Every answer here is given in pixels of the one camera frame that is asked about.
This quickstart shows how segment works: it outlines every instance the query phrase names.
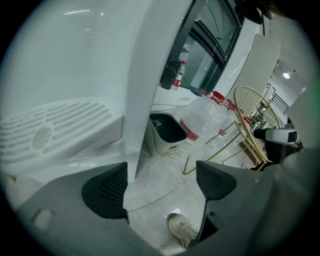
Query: white sneaker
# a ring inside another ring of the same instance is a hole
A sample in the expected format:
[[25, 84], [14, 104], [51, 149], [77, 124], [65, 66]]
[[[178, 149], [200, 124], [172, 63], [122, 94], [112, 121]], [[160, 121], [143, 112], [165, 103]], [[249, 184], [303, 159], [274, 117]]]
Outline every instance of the white sneaker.
[[166, 217], [171, 233], [180, 240], [183, 249], [187, 250], [197, 242], [197, 231], [187, 218], [178, 213], [170, 213]]

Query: gold metal chair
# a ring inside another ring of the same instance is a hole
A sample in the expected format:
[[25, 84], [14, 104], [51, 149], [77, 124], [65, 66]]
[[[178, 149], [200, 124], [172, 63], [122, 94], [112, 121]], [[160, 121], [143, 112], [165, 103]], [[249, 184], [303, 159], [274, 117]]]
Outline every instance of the gold metal chair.
[[[233, 93], [234, 103], [235, 103], [235, 111], [238, 118], [238, 121], [233, 122], [231, 125], [229, 125], [226, 129], [230, 128], [231, 126], [236, 126], [238, 129], [237, 135], [231, 139], [223, 148], [221, 148], [218, 152], [216, 152], [214, 155], [209, 157], [207, 161], [210, 161], [214, 157], [216, 157], [219, 153], [221, 153], [225, 148], [227, 148], [230, 144], [232, 144], [239, 136], [243, 136], [246, 147], [242, 148], [237, 153], [233, 154], [232, 156], [228, 157], [227, 159], [222, 161], [222, 164], [234, 157], [235, 155], [239, 154], [241, 151], [244, 151], [245, 149], [252, 148], [253, 156], [258, 158], [263, 164], [259, 167], [258, 171], [261, 170], [261, 168], [267, 163], [271, 162], [268, 160], [268, 157], [264, 151], [264, 142], [260, 139], [257, 139], [253, 136], [255, 129], [265, 129], [265, 128], [279, 128], [280, 124], [277, 118], [277, 115], [275, 114], [272, 107], [269, 105], [269, 103], [264, 99], [264, 97], [259, 94], [254, 89], [247, 87], [247, 86], [239, 86], [234, 90]], [[249, 128], [247, 127], [245, 119], [249, 122]], [[187, 175], [195, 170], [193, 168], [192, 170], [186, 172], [187, 165], [189, 158], [187, 158], [183, 174]]]

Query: black window frame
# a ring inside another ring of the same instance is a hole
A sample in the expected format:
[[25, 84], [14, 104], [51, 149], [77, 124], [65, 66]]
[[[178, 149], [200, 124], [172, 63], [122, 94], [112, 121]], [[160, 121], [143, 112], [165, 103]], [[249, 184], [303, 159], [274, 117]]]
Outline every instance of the black window frame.
[[176, 77], [175, 74], [180, 67], [179, 56], [183, 50], [188, 36], [196, 40], [196, 42], [200, 44], [208, 53], [212, 54], [214, 52], [212, 57], [218, 62], [217, 65], [213, 61], [199, 88], [196, 88], [189, 84], [181, 83], [181, 87], [191, 90], [196, 95], [203, 94], [201, 90], [210, 92], [215, 88], [225, 67], [228, 64], [230, 56], [234, 51], [245, 20], [244, 14], [242, 14], [240, 10], [235, 11], [228, 0], [219, 0], [223, 1], [226, 4], [228, 10], [231, 12], [236, 24], [238, 25], [236, 31], [233, 33], [231, 46], [226, 53], [219, 44], [218, 39], [207, 29], [207, 27], [200, 20], [196, 20], [198, 14], [205, 6], [206, 1], [207, 0], [193, 0], [186, 14], [186, 17], [181, 24], [160, 81], [161, 87], [167, 90], [171, 89], [172, 82]]

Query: tiled floor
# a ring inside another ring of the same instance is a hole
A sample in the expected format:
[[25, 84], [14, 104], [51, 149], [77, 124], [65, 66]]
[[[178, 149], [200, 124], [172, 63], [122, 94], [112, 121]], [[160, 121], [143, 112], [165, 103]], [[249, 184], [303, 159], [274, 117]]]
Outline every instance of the tiled floor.
[[[185, 142], [181, 150], [170, 157], [154, 159], [148, 150], [142, 149], [137, 176], [130, 183], [124, 194], [124, 208], [128, 211], [132, 229], [155, 249], [165, 255], [182, 252], [182, 248], [167, 228], [166, 216], [169, 213], [181, 213], [191, 224], [199, 229], [205, 207], [205, 197], [197, 182], [196, 172], [183, 175], [186, 159], [189, 159], [187, 170], [195, 167], [196, 160], [206, 160], [219, 150], [217, 141], [202, 147], [190, 147]], [[221, 152], [212, 159], [222, 163], [222, 160], [240, 150], [234, 146]], [[245, 153], [241, 152], [224, 164], [241, 168], [243, 163], [253, 163]], [[14, 209], [19, 207], [33, 193], [43, 186], [32, 178], [21, 175], [14, 183], [4, 177], [4, 190]]]

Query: white ventilation grille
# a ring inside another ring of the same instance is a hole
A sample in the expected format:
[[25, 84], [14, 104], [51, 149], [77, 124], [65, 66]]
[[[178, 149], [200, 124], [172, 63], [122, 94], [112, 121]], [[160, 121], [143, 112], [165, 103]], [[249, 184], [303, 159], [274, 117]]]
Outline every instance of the white ventilation grille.
[[0, 122], [0, 166], [10, 175], [36, 171], [69, 158], [105, 136], [120, 111], [104, 99], [39, 106]]

